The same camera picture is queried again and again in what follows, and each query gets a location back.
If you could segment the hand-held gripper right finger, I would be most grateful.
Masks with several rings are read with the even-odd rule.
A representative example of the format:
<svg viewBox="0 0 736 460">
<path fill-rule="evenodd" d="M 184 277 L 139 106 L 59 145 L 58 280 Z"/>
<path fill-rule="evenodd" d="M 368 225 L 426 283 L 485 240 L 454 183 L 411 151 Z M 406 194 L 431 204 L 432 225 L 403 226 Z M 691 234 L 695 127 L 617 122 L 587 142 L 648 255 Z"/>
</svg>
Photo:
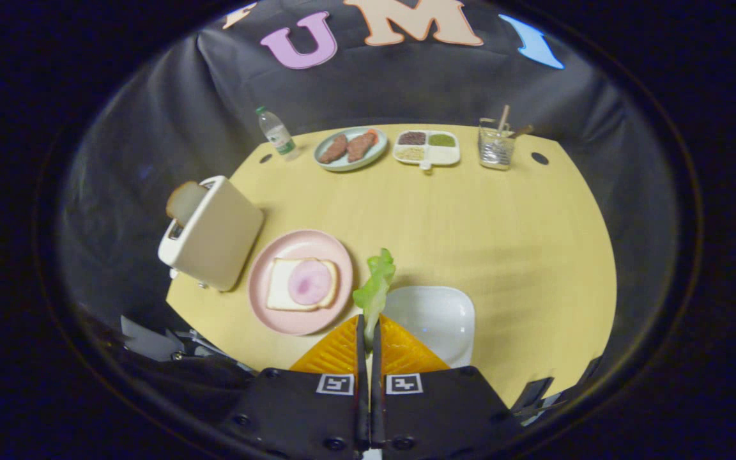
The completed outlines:
<svg viewBox="0 0 736 460">
<path fill-rule="evenodd" d="M 386 316 L 373 355 L 371 446 L 383 459 L 488 459 L 523 433 L 476 367 L 448 367 Z"/>
</svg>

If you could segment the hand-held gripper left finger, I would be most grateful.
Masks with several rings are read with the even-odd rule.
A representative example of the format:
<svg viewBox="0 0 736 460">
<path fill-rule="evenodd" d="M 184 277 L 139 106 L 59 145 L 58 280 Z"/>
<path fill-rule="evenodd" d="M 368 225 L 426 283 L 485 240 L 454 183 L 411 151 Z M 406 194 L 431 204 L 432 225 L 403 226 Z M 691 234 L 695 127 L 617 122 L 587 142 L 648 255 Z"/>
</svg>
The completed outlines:
<svg viewBox="0 0 736 460">
<path fill-rule="evenodd" d="M 351 369 L 298 372 L 264 369 L 221 431 L 278 459 L 360 459 L 369 448 L 369 376 L 365 320 L 358 315 L 330 332 Z"/>
</svg>

